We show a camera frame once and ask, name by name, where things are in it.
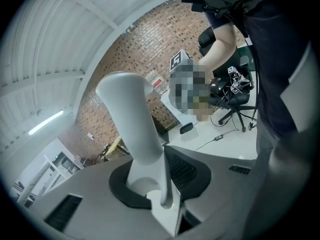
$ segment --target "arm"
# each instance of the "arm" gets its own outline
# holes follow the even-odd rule
[[[208,75],[223,65],[235,52],[237,41],[232,23],[226,23],[213,30],[216,41],[209,52],[199,61],[199,65],[206,68]]]

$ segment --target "fluorescent light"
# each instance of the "fluorescent light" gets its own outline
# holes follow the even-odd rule
[[[60,111],[56,114],[54,114],[53,116],[49,117],[48,119],[44,120],[42,123],[38,124],[36,127],[34,127],[33,129],[31,129],[28,134],[31,136],[32,134],[34,134],[36,131],[38,131],[39,129],[41,129],[42,127],[44,127],[47,123],[51,122],[53,119],[57,118],[58,116],[61,116],[64,113],[64,111]]]

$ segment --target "white arched ceiling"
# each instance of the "white arched ceiling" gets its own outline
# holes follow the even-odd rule
[[[0,170],[24,145],[39,142],[36,135],[46,138],[35,144],[39,146],[74,123],[89,79],[108,48],[165,1],[25,0],[0,43]],[[28,135],[61,110],[54,128],[48,124]],[[24,163],[24,156],[27,162],[37,154],[26,150],[19,155]]]

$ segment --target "vent slot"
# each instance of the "vent slot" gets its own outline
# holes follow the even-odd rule
[[[234,171],[236,173],[239,173],[239,174],[244,174],[244,175],[248,175],[251,171],[250,168],[247,168],[247,167],[242,167],[242,166],[239,166],[239,165],[232,165],[229,170],[231,171]]]
[[[165,156],[169,164],[171,179],[181,192],[196,178],[197,169],[174,153],[166,151]]]
[[[62,232],[82,201],[82,197],[69,194],[44,220],[54,229]]]

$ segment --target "brick wall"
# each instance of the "brick wall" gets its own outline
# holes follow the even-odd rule
[[[84,92],[76,123],[59,136],[74,154],[94,159],[106,143],[118,136],[107,108],[95,93],[101,78],[114,71],[143,75],[157,71],[168,81],[169,62],[184,49],[200,59],[198,36],[209,26],[206,17],[191,11],[190,4],[171,0],[152,9],[133,27],[121,35],[105,53]],[[167,129],[176,125],[176,118],[161,103],[156,93],[147,97],[151,114]],[[87,137],[88,132],[94,140]]]

